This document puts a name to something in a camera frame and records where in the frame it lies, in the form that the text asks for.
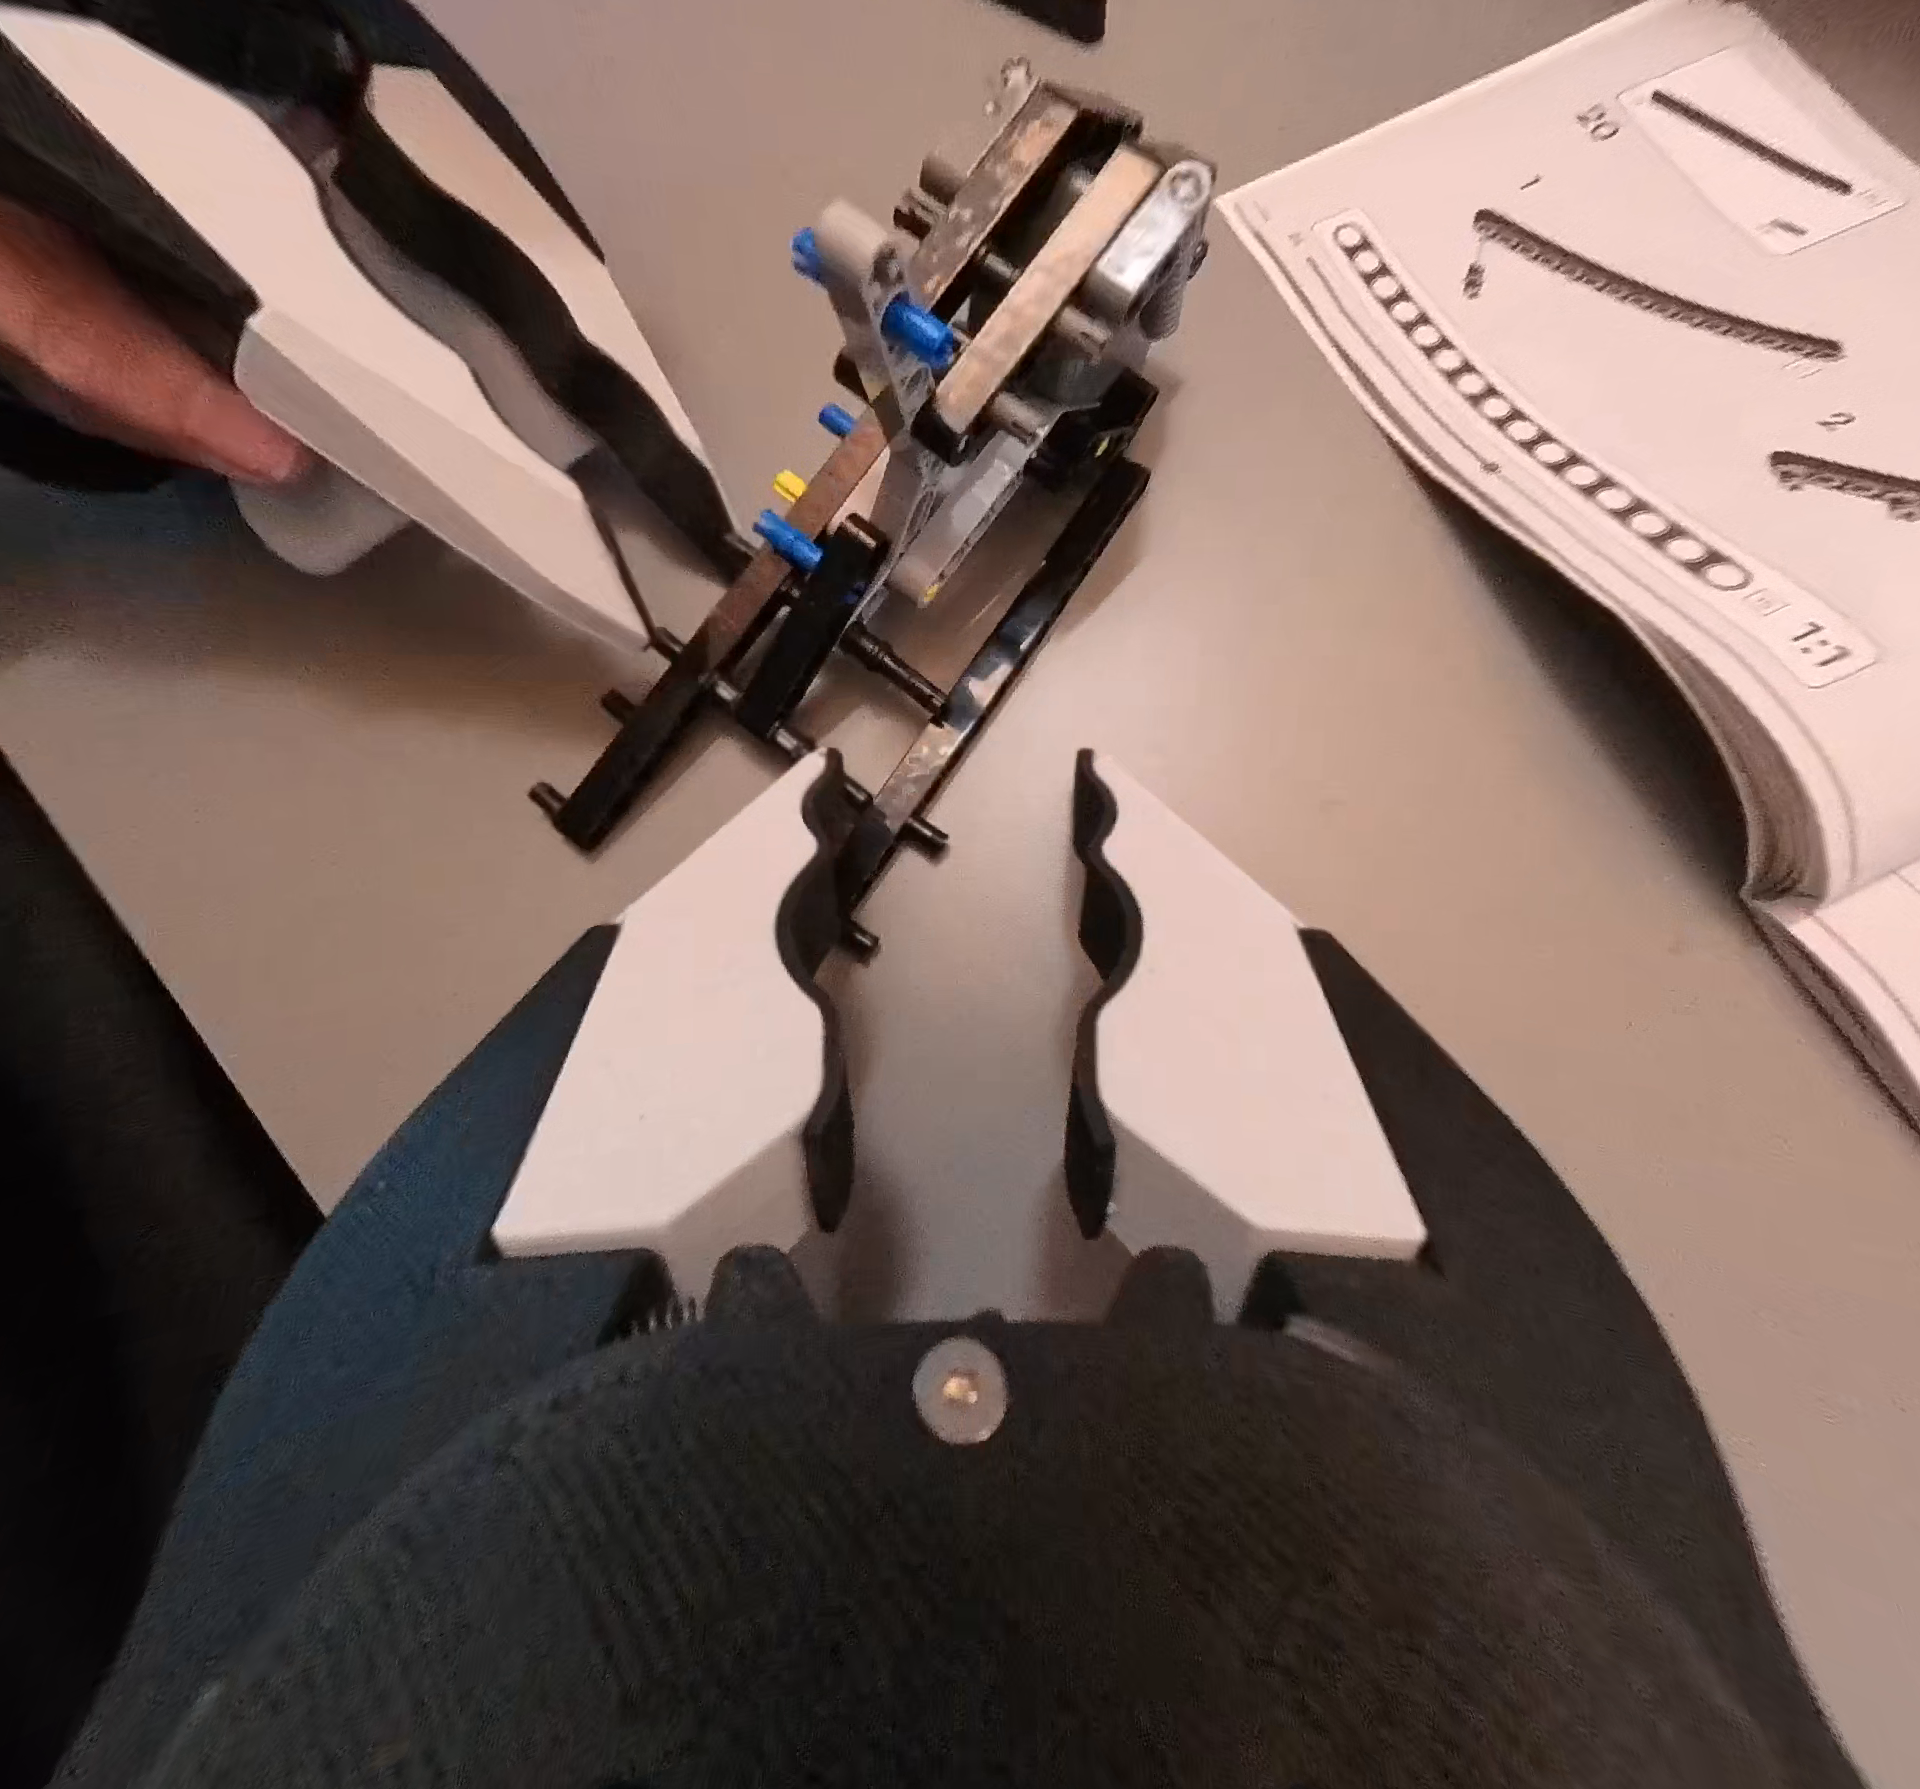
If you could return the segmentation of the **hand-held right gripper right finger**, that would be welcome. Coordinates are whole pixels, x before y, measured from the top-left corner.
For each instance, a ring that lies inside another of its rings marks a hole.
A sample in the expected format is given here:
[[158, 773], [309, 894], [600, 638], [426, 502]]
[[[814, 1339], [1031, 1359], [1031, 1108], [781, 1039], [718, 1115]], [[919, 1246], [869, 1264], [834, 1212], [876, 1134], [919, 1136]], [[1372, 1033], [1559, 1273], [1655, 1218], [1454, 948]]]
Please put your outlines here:
[[1306, 928], [1113, 758], [1069, 769], [1077, 948], [1066, 1206], [1187, 1249], [1240, 1313], [1264, 1257], [1419, 1264], [1428, 1223], [1364, 1089]]

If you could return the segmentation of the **person's left hand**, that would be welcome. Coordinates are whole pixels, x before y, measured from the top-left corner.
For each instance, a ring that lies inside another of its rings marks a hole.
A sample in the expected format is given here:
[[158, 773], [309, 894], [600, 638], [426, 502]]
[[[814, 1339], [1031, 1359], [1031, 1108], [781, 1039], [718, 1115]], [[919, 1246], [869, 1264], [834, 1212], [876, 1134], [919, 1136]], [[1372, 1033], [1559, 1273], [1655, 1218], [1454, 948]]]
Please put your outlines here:
[[0, 202], [0, 367], [50, 423], [141, 456], [266, 486], [309, 472], [78, 237], [20, 202]]

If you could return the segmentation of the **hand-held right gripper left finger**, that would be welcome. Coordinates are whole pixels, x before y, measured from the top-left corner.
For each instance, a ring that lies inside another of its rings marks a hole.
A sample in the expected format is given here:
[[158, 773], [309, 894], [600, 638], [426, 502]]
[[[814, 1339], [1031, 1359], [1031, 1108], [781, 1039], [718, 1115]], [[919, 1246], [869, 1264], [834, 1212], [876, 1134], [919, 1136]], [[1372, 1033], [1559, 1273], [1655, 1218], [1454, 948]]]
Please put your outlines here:
[[675, 1290], [718, 1257], [834, 1234], [852, 1095], [823, 960], [842, 948], [842, 758], [794, 761], [614, 923], [486, 1246], [652, 1249]]

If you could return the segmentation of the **white instruction booklet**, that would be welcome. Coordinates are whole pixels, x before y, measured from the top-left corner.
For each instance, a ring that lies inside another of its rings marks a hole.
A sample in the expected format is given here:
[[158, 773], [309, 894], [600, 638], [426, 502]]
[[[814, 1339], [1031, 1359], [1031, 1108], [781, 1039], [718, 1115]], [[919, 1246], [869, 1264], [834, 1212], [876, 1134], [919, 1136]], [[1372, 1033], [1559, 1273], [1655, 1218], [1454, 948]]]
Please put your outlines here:
[[1428, 483], [1669, 675], [1739, 906], [1920, 1101], [1920, 180], [1739, 0], [1638, 0], [1221, 195]]

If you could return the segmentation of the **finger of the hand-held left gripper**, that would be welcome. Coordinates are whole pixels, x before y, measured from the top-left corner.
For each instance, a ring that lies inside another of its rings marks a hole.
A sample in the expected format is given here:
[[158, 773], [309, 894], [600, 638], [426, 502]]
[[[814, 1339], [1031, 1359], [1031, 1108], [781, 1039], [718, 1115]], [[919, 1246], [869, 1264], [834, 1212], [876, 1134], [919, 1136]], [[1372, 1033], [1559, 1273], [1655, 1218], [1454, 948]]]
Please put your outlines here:
[[370, 279], [413, 298], [481, 398], [552, 467], [591, 444], [682, 535], [705, 570], [744, 570], [751, 541], [705, 444], [637, 337], [600, 249], [426, 66], [367, 66], [325, 194], [370, 237]]
[[313, 570], [367, 553], [370, 510], [433, 535], [538, 613], [637, 654], [644, 622], [565, 467], [524, 444], [478, 374], [390, 306], [321, 213], [313, 174], [221, 88], [110, 26], [3, 5], [10, 195], [206, 306], [236, 391], [313, 449], [290, 510], [250, 498], [256, 535]]

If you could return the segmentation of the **grey black toy brick chassis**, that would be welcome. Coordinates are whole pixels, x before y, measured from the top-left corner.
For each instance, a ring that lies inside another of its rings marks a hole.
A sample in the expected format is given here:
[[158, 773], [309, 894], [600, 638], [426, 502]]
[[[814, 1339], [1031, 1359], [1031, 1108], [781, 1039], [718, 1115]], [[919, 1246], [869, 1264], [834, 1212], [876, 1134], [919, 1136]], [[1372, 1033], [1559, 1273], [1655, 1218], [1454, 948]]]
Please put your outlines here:
[[834, 661], [949, 704], [885, 613], [931, 613], [1017, 510], [1066, 510], [1131, 456], [1206, 256], [1211, 166], [1154, 142], [1141, 109], [1003, 66], [975, 161], [931, 153], [892, 222], [827, 202], [794, 237], [794, 274], [834, 319], [820, 423], [827, 456], [754, 519], [754, 557], [693, 638], [661, 638], [652, 691], [620, 697], [614, 745], [533, 804], [577, 856], [600, 856], [644, 804], [693, 716], [718, 710], [781, 761], [806, 761], [806, 697]]

